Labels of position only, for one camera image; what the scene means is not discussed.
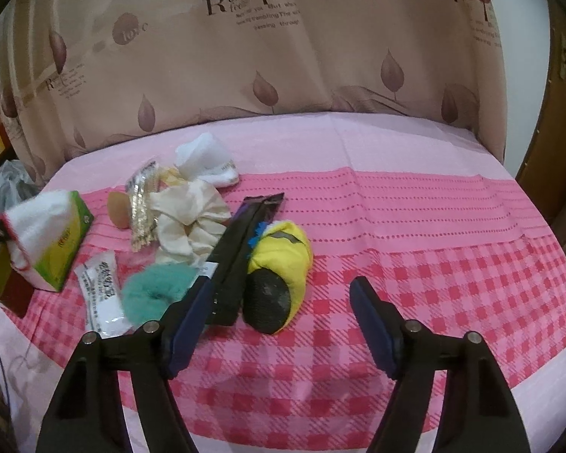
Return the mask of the teal fluffy scrunchie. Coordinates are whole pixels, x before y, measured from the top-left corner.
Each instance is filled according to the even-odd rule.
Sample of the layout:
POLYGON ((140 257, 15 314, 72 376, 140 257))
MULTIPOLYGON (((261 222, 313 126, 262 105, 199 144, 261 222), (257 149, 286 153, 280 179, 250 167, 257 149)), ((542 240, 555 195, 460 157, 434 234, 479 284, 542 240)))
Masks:
POLYGON ((197 269, 185 264, 153 264, 132 274, 122 289, 122 309, 135 327, 160 320, 172 304, 185 297, 197 269))

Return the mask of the cream fabric scrunchie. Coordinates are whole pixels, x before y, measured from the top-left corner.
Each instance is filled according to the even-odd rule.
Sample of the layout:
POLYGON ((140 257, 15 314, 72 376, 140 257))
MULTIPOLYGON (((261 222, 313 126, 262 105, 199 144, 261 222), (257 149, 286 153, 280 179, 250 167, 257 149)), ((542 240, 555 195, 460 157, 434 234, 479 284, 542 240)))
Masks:
POLYGON ((150 194, 156 216, 156 264, 197 267, 207 260, 231 218, 221 193, 203 180, 150 194))

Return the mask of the yellow black plush toy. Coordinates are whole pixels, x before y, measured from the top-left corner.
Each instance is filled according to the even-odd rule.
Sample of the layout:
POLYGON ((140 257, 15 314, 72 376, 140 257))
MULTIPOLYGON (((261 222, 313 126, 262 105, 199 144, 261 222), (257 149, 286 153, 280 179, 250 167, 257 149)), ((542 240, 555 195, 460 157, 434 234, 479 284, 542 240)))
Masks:
POLYGON ((290 220, 269 224, 249 258, 242 317, 256 331, 272 336, 289 325, 306 296, 313 251, 290 220))

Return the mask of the tan makeup sponge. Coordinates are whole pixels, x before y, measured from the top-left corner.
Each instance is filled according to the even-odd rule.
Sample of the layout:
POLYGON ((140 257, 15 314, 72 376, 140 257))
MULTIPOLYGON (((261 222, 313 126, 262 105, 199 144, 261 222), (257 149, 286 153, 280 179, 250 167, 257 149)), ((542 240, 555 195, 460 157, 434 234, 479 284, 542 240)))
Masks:
POLYGON ((131 226, 131 205, 125 192, 111 190, 107 196, 107 214, 111 223, 120 230, 131 226))

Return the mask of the black purple snack wrapper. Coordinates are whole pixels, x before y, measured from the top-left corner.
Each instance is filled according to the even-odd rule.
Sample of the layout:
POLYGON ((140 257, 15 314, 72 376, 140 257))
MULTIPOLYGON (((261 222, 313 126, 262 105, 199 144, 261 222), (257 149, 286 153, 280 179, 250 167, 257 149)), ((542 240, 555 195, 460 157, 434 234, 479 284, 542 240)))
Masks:
POLYGON ((210 276, 214 302, 208 325, 232 326, 238 317, 248 264, 263 231, 274 220, 284 193, 243 199, 207 261, 217 263, 210 276))

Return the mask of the green tissue pack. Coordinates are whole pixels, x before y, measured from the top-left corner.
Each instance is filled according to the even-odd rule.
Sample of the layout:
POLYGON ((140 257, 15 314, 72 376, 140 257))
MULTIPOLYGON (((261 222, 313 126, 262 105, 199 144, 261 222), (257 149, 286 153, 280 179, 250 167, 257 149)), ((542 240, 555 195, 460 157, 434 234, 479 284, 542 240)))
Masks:
POLYGON ((63 290, 94 215, 73 190, 42 192, 1 214, 11 266, 37 290, 63 290))

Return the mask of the white sealing clay packet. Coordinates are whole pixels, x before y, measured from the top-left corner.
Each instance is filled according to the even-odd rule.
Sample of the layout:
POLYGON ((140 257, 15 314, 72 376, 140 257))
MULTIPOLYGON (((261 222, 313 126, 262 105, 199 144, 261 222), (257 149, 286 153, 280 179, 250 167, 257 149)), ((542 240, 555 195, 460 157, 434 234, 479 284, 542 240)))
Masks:
POLYGON ((86 304, 86 331, 103 339, 123 336, 132 328, 123 311, 116 269, 114 251, 102 251, 74 269, 86 304))

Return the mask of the pink checkered tablecloth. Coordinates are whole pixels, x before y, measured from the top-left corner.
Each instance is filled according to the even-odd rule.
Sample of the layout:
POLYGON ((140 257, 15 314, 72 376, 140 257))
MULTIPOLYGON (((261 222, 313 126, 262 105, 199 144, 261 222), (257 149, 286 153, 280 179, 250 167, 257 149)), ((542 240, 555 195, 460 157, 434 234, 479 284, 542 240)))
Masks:
POLYGON ((381 299, 436 333, 480 333, 511 388, 530 447, 566 429, 566 256, 523 189, 473 134, 427 120, 322 112, 188 126, 66 162, 15 229, 52 234, 64 195, 93 223, 77 258, 135 254, 108 219, 107 196, 149 163, 171 167, 209 136, 240 179, 223 198, 282 193, 279 218, 309 238, 306 296, 264 336, 244 322, 207 329, 172 383, 202 452, 363 452, 394 384, 375 367, 349 304, 364 276, 381 299))

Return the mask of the toothpick packet clear plastic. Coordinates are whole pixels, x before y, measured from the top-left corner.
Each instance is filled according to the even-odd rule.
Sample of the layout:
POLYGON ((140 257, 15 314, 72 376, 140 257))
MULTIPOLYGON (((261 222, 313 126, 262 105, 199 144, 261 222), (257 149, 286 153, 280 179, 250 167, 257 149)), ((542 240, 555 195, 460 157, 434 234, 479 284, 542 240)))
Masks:
POLYGON ((160 169, 156 160, 149 160, 125 183, 129 198, 129 228, 133 251, 140 251, 155 239, 156 219, 151 208, 151 194, 159 191, 160 169))

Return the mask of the white crumpled sock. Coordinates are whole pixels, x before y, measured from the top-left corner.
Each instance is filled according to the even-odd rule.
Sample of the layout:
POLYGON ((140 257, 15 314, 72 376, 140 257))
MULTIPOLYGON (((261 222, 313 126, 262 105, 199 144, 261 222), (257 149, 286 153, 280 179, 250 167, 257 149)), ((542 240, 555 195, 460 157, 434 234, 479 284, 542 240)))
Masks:
POLYGON ((239 182, 231 153, 209 132, 175 149, 175 167, 184 179, 203 180, 215 188, 231 187, 239 182))

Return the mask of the beige leaf print curtain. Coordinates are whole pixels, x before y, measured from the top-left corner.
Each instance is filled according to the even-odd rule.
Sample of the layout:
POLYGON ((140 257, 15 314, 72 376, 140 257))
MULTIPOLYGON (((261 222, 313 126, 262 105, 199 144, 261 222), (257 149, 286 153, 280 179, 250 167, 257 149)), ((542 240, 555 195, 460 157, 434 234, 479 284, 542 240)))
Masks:
POLYGON ((38 183, 160 131, 298 112, 387 112, 506 145, 491 0, 10 0, 0 126, 38 183))

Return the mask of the wooden door frame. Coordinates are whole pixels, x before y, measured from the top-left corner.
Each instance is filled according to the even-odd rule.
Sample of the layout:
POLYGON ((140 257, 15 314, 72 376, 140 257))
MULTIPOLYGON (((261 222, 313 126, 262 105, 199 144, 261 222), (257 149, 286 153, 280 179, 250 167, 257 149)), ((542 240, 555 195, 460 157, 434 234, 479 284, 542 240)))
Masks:
POLYGON ((566 254, 566 9, 548 0, 550 54, 543 104, 517 181, 566 254))

